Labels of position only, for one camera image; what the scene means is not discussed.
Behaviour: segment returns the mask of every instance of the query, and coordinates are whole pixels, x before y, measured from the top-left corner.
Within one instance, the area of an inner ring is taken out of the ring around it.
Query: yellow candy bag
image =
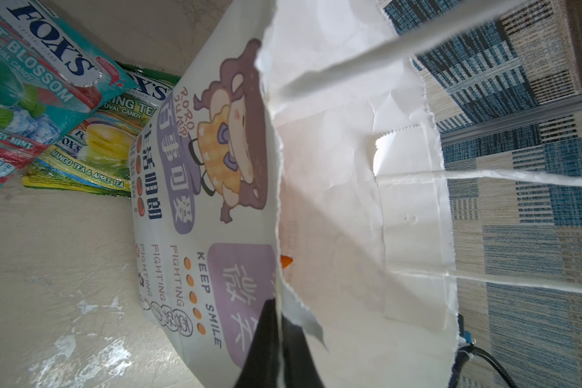
[[[122,66],[138,87],[105,103],[34,160],[24,186],[130,196],[130,146],[179,77]]]

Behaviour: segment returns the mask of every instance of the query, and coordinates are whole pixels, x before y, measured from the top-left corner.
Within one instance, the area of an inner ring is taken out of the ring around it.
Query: paper bag
[[[400,271],[454,265],[446,181],[378,183],[443,169],[419,75],[396,61],[268,105],[395,35],[368,0],[237,0],[132,146],[143,308],[204,386],[233,386],[273,297],[327,386],[447,384],[455,283]]]

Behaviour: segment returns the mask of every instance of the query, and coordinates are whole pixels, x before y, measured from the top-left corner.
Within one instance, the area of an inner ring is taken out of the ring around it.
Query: cartoon face
[[[254,68],[260,47],[258,40],[249,41],[239,58],[220,65],[220,81],[211,82],[200,99],[194,96],[195,110],[209,110],[209,122],[199,123],[197,140],[209,181],[225,201],[224,222],[232,221],[229,210],[234,206],[263,209],[267,201],[265,108]]]

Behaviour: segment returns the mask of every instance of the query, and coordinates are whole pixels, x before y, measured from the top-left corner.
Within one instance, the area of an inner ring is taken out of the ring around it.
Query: purple label
[[[275,296],[271,245],[214,244],[207,253],[226,349],[243,368],[263,304]]]
[[[166,177],[172,222],[175,230],[185,235],[194,227],[194,193],[197,189],[192,187],[195,181],[192,174],[198,173],[200,167],[186,155],[182,146],[173,106],[173,94],[170,93],[157,112],[157,147]]]

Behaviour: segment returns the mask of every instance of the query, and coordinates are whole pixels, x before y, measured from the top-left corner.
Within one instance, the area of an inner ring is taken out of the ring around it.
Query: yellow candy
[[[110,125],[91,124],[86,128],[86,143],[110,158],[127,160],[134,140],[134,136]]]

